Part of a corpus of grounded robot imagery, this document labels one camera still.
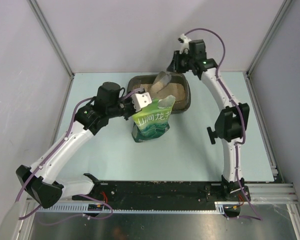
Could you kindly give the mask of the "black bag clip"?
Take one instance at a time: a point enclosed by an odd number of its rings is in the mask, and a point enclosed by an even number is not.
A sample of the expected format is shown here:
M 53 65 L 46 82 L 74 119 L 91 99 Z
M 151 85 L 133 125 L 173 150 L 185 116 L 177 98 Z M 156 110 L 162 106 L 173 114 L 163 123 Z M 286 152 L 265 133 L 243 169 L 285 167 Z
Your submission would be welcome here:
M 209 136 L 211 144 L 215 145 L 216 144 L 216 139 L 218 138 L 218 136 L 216 135 L 216 132 L 213 131 L 211 127 L 207 128 L 207 132 L 208 132 L 208 136 Z

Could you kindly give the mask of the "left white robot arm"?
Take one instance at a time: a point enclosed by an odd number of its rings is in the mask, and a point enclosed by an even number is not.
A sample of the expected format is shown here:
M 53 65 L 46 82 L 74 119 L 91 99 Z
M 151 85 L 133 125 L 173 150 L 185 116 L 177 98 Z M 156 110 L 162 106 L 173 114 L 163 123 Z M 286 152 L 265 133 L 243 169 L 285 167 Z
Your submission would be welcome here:
M 90 173 L 66 180 L 57 177 L 70 158 L 86 142 L 94 137 L 109 120 L 129 117 L 140 111 L 137 94 L 144 94 L 143 88 L 136 88 L 125 96 L 115 82 L 103 83 L 93 97 L 81 100 L 75 106 L 69 127 L 62 137 L 31 166 L 20 165 L 16 175 L 27 192 L 44 209 L 52 207 L 60 199 L 85 195 L 90 200 L 100 196 L 101 188 L 97 178 Z

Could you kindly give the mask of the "metal scoop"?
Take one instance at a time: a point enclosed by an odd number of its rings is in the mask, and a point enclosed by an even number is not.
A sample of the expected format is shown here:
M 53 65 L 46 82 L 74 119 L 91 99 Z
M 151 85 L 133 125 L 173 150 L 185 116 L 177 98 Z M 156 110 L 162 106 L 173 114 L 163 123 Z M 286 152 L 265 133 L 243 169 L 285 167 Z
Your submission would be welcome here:
M 150 86 L 149 90 L 153 93 L 158 93 L 171 82 L 171 79 L 172 79 L 172 74 L 170 72 L 161 71 L 154 79 L 154 82 Z

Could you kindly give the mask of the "brown litter box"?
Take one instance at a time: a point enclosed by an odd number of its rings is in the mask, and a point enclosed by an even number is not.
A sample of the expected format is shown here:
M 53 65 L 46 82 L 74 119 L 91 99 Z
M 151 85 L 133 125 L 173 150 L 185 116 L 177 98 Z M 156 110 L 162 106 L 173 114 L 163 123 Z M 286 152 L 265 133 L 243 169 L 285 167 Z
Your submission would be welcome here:
M 134 76 L 127 84 L 127 91 L 130 92 L 137 88 L 144 88 L 146 91 L 152 85 L 157 74 Z M 175 97 L 172 114 L 180 114 L 187 111 L 191 105 L 191 91 L 189 83 L 184 74 L 173 73 L 171 82 L 161 91 L 157 97 L 164 99 L 169 95 Z

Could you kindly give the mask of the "green litter bag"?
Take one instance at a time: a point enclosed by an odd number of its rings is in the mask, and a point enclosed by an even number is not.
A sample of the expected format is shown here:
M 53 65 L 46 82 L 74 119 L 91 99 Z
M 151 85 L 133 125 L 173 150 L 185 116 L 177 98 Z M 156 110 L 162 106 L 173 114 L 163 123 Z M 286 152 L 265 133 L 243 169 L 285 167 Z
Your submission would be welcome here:
M 176 98 L 168 95 L 166 98 L 152 99 L 152 103 L 132 116 L 132 138 L 136 143 L 157 139 L 169 129 L 168 123 Z

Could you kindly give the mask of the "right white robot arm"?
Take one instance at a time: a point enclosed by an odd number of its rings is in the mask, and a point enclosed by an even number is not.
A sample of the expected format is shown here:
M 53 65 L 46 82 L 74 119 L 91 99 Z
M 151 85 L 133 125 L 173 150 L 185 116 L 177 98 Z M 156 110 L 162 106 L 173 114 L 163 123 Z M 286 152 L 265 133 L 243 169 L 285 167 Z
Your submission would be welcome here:
M 219 74 L 219 64 L 207 57 L 202 39 L 191 40 L 182 35 L 178 41 L 181 48 L 174 51 L 167 70 L 178 74 L 191 71 L 208 88 L 220 110 L 214 127 L 208 127 L 207 131 L 212 144 L 216 143 L 216 139 L 222 141 L 224 167 L 219 193 L 225 200 L 232 201 L 245 192 L 241 146 L 246 142 L 250 107 L 247 103 L 240 103 L 227 87 Z

